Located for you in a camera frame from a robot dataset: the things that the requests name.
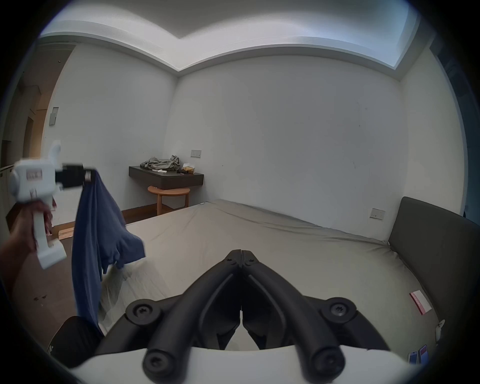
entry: human arm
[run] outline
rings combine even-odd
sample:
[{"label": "human arm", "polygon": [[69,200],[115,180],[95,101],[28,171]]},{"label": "human arm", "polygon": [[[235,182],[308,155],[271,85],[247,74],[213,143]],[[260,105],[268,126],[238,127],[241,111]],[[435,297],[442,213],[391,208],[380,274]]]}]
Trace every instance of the human arm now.
[{"label": "human arm", "polygon": [[7,293],[12,293],[15,279],[27,256],[36,251],[33,214],[43,212],[45,230],[51,229],[50,207],[41,201],[22,205],[12,226],[10,237],[0,247],[0,275]]}]

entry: mattress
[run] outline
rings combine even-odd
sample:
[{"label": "mattress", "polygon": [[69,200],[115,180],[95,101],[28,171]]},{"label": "mattress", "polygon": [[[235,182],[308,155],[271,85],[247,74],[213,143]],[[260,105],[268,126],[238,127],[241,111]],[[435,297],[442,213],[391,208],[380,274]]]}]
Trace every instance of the mattress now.
[{"label": "mattress", "polygon": [[[104,276],[99,323],[107,331],[132,301],[179,295],[231,250],[245,249],[303,295],[352,300],[401,357],[435,348],[437,315],[421,315],[409,293],[423,289],[385,242],[225,200],[127,228],[143,240],[146,257]],[[241,326],[230,344],[256,348]]]}]

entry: blue cloth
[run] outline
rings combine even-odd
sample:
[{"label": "blue cloth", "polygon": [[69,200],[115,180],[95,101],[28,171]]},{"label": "blue cloth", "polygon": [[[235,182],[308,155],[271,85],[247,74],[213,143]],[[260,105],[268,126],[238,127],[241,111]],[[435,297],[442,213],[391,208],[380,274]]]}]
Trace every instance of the blue cloth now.
[{"label": "blue cloth", "polygon": [[72,246],[72,281],[78,315],[98,326],[102,270],[145,257],[142,240],[125,228],[113,197],[95,171],[78,204]]}]

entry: headboard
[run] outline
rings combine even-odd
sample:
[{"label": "headboard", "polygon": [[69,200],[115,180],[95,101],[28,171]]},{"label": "headboard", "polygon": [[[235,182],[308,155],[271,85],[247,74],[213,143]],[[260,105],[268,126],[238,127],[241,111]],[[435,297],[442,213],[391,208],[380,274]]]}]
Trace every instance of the headboard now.
[{"label": "headboard", "polygon": [[446,209],[403,197],[390,246],[410,268],[445,327],[480,276],[480,227]]}]

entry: wooden floor trim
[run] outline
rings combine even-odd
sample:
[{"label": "wooden floor trim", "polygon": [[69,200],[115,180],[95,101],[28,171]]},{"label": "wooden floor trim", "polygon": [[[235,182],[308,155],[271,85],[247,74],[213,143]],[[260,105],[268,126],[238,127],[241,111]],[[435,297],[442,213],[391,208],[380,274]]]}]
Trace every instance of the wooden floor trim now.
[{"label": "wooden floor trim", "polygon": [[[129,220],[135,216],[143,216],[151,213],[156,213],[156,204],[142,205],[140,207],[124,209],[122,211],[123,218]],[[65,239],[67,237],[73,236],[73,228],[75,227],[75,222],[71,221],[69,223],[58,224],[52,228],[52,235],[54,238]]]}]

